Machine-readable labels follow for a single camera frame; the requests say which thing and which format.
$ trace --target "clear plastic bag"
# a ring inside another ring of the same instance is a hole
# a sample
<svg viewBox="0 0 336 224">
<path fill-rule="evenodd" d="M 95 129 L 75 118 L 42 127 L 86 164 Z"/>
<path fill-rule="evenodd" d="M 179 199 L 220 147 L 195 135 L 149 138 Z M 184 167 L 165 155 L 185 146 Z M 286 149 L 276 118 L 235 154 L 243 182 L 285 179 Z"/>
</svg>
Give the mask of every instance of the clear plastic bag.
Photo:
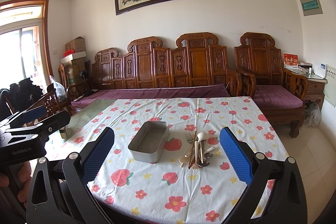
<svg viewBox="0 0 336 224">
<path fill-rule="evenodd" d="M 54 84 L 54 88 L 56 89 L 56 95 L 59 102 L 65 102 L 67 100 L 67 93 L 65 92 L 65 88 L 61 83 L 55 81 L 54 77 L 50 76 L 50 82 Z"/>
<path fill-rule="evenodd" d="M 311 103 L 306 109 L 305 109 L 305 118 L 303 122 L 303 127 L 317 127 L 320 124 L 321 120 L 321 113 L 319 105 L 316 102 Z"/>
</svg>

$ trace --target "purple cushion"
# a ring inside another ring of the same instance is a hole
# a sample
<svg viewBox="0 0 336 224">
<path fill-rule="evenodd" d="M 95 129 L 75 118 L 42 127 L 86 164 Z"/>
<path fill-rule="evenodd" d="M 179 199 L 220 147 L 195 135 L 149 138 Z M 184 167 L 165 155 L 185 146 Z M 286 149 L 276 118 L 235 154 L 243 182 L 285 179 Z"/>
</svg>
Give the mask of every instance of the purple cushion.
<svg viewBox="0 0 336 224">
<path fill-rule="evenodd" d="M 71 104 L 74 107 L 84 108 L 96 99 L 171 99 L 208 97 L 230 97 L 230 94 L 227 92 L 224 84 L 196 86 L 192 88 L 100 90 L 89 97 L 83 97 L 77 102 L 71 102 Z"/>
<path fill-rule="evenodd" d="M 257 85 L 253 101 L 261 110 L 292 109 L 303 102 L 280 85 Z"/>
</svg>

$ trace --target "floral tablecloth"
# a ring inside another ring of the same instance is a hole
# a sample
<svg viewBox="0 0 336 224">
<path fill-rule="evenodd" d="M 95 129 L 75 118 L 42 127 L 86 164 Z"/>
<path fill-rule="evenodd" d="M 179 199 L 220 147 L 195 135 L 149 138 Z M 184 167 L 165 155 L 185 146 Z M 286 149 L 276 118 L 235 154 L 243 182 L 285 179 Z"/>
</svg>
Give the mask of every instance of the floral tablecloth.
<svg viewBox="0 0 336 224">
<path fill-rule="evenodd" d="M 161 159 L 136 161 L 127 148 L 145 121 L 166 121 L 170 135 Z M 228 126 L 253 151 L 274 160 L 288 156 L 270 123 L 249 97 L 117 100 L 61 147 L 47 150 L 47 158 L 64 159 L 80 152 L 103 129 L 114 130 L 115 143 L 94 181 L 88 183 L 95 198 L 125 215 L 148 223 L 221 223 L 246 188 L 219 143 Z M 178 159 L 189 144 L 185 132 L 206 132 L 205 148 L 215 146 L 210 165 L 194 171 L 180 167 Z M 273 181 L 268 181 L 253 217 L 266 205 Z"/>
</svg>

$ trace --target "finger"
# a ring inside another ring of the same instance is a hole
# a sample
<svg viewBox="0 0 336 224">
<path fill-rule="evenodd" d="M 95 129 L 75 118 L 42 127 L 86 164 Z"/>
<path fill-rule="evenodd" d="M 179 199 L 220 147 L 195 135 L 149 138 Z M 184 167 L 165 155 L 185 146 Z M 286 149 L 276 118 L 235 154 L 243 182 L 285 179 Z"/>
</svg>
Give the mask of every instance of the finger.
<svg viewBox="0 0 336 224">
<path fill-rule="evenodd" d="M 29 187 L 30 187 L 31 181 L 32 181 L 32 177 L 29 177 L 26 180 L 25 184 L 23 185 L 23 188 L 17 194 L 17 199 L 22 203 L 26 202 L 28 199 L 28 193 L 29 193 Z"/>
<path fill-rule="evenodd" d="M 30 162 L 26 161 L 23 163 L 23 166 L 21 167 L 20 171 L 17 173 L 17 176 L 19 177 L 19 180 L 21 182 L 25 182 L 31 175 L 32 168 L 30 166 Z"/>
<path fill-rule="evenodd" d="M 7 187 L 9 184 L 8 177 L 0 173 L 0 187 Z"/>
</svg>

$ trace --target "rectangular metal tray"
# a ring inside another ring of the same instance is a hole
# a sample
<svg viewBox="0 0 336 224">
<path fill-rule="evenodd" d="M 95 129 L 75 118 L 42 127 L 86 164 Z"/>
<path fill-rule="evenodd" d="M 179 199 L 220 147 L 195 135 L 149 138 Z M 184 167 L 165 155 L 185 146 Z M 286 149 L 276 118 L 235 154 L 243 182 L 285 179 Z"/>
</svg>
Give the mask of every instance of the rectangular metal tray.
<svg viewBox="0 0 336 224">
<path fill-rule="evenodd" d="M 157 162 L 169 135 L 167 122 L 147 121 L 128 145 L 132 157 L 144 162 Z"/>
</svg>

